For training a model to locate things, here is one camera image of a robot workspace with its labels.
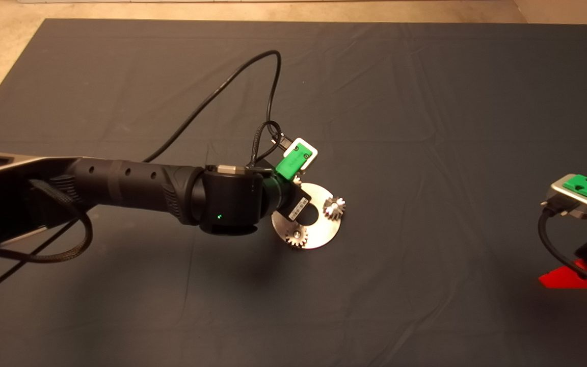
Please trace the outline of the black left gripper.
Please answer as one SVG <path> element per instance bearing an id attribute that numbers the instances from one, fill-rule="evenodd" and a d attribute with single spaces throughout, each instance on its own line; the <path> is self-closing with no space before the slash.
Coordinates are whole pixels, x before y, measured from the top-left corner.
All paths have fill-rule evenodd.
<path id="1" fill-rule="evenodd" d="M 293 182 L 285 182 L 280 186 L 280 202 L 276 212 L 287 221 L 296 221 L 298 216 L 311 202 L 311 196 L 302 189 L 301 185 Z"/>

